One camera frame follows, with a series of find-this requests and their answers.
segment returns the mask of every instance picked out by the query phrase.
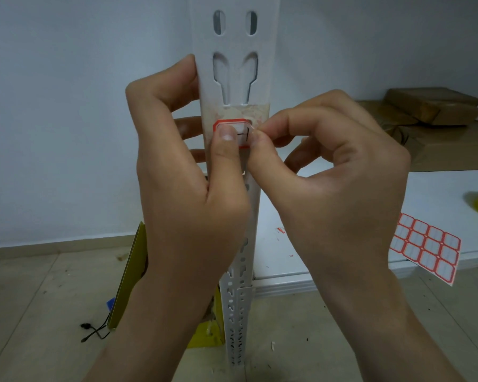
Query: blue object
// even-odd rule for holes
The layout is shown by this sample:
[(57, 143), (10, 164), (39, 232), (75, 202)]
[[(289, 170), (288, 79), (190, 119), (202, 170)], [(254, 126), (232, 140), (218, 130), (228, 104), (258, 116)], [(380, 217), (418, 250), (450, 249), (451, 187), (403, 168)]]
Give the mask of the blue object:
[(114, 303), (115, 303), (115, 298), (114, 297), (112, 297), (109, 301), (106, 302), (106, 305), (108, 306), (108, 311), (112, 310)]

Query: right hand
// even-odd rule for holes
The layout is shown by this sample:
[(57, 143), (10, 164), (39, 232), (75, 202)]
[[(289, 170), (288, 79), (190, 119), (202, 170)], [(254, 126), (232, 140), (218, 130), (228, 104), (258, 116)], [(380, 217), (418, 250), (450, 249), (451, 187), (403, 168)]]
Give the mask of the right hand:
[[(387, 270), (409, 171), (406, 149), (340, 90), (280, 111), (259, 130), (248, 169), (315, 282), (357, 287)], [(308, 138), (283, 163), (275, 145), (295, 135)], [(321, 156), (334, 167), (296, 174)]]

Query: black cable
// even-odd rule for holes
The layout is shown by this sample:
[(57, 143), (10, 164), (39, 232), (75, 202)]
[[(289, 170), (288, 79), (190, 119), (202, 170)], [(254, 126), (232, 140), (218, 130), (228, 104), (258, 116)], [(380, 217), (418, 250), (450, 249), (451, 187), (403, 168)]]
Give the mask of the black cable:
[(97, 334), (97, 336), (99, 337), (99, 339), (104, 339), (106, 338), (108, 335), (109, 335), (109, 332), (105, 335), (105, 336), (101, 336), (101, 334), (99, 333), (99, 331), (101, 331), (103, 328), (106, 327), (106, 322), (108, 322), (108, 318), (110, 317), (110, 314), (108, 313), (108, 316), (106, 317), (105, 321), (103, 322), (103, 324), (99, 327), (99, 328), (96, 328), (94, 326), (92, 326), (90, 323), (82, 323), (80, 324), (80, 327), (83, 328), (83, 329), (93, 329), (93, 331), (88, 334), (86, 337), (84, 337), (82, 339), (82, 343), (83, 342), (86, 342), (93, 334)]

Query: left hand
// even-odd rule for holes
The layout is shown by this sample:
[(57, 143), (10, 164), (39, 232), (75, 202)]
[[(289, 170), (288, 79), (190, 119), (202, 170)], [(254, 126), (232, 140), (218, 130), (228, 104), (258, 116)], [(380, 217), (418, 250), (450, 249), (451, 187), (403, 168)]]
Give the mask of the left hand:
[(242, 179), (237, 135), (220, 127), (211, 143), (212, 176), (207, 182), (183, 139), (202, 134), (200, 117), (174, 120), (172, 111), (198, 98), (195, 58), (136, 80), (126, 97), (139, 150), (136, 171), (147, 232), (149, 267), (170, 287), (190, 285), (209, 292), (232, 262), (250, 212)]

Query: white wall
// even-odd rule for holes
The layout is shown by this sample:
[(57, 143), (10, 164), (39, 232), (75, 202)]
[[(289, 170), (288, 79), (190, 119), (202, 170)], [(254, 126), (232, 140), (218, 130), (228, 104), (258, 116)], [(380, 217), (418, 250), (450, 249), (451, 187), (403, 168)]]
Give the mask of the white wall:
[[(124, 88), (191, 51), (186, 2), (0, 0), (0, 246), (134, 232)], [(423, 85), (478, 96), (478, 0), (281, 9), (272, 112), (333, 88), (362, 99)], [(177, 115), (197, 112), (192, 103)]]

